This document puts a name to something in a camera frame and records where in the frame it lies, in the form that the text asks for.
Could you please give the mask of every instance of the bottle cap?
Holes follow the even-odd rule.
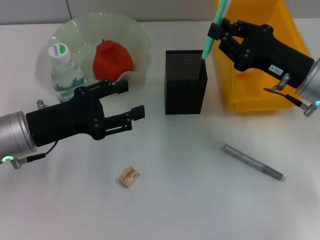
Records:
[[[48,54],[52,64],[55,67],[61,67],[68,64],[71,60],[71,54],[67,45],[56,43],[49,47]]]

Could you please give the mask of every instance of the water bottle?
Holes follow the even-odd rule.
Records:
[[[69,101],[74,96],[74,90],[80,86],[87,86],[87,78],[72,58],[67,45],[53,44],[48,49],[53,68],[51,81],[60,102]]]

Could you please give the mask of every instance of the table surface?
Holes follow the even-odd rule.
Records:
[[[320,19],[295,19],[320,56]],[[2,240],[318,240],[320,111],[224,114],[213,58],[200,115],[164,113],[165,50],[202,49],[210,22],[146,22],[146,84],[101,102],[106,116],[144,104],[133,130],[61,140],[48,157],[0,167]],[[58,103],[46,44],[60,24],[0,26],[0,115]],[[221,153],[232,145],[285,175],[273,178]],[[49,149],[40,147],[39,153]],[[118,177],[140,171],[129,189]]]

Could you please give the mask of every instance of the yellow plastic container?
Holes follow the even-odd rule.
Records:
[[[226,18],[234,23],[238,20],[274,28],[274,36],[284,44],[309,55],[298,29],[284,0],[232,0]],[[222,90],[230,111],[237,113],[267,112],[288,109],[294,105],[276,94],[263,90],[272,88],[279,80],[259,69],[237,71],[233,62],[220,50],[220,41],[214,44],[214,51],[221,77]],[[282,93],[296,98],[296,89],[286,86]]]

